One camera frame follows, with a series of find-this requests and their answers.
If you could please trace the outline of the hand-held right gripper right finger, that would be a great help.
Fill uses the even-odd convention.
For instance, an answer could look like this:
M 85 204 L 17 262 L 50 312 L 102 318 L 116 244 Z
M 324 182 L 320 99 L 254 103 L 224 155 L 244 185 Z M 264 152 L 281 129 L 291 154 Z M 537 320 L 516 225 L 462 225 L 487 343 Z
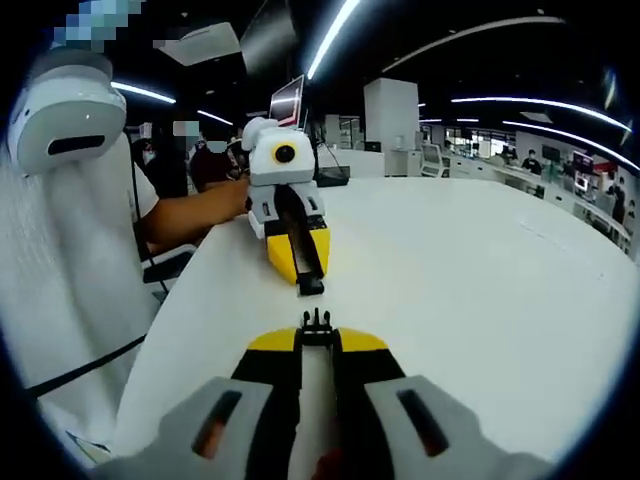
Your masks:
M 372 334 L 336 329 L 335 388 L 350 479 L 546 479 L 553 470 L 489 440 L 475 412 L 426 377 L 406 375 Z

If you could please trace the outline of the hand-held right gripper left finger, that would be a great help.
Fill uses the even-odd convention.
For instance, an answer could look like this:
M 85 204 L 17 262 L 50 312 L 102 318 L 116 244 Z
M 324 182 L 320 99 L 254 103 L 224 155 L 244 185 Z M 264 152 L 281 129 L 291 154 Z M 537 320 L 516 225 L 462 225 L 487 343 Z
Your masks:
M 283 479 L 300 419 L 301 331 L 257 337 L 229 378 L 215 377 L 165 414 L 139 453 L 102 479 Z

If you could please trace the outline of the person's left hand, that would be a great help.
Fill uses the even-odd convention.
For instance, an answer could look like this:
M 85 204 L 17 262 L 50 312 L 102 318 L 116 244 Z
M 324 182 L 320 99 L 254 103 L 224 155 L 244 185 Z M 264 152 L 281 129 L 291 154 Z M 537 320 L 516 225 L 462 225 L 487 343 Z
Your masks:
M 230 181 L 223 186 L 226 220 L 232 220 L 247 213 L 247 205 L 250 203 L 249 186 L 247 178 Z

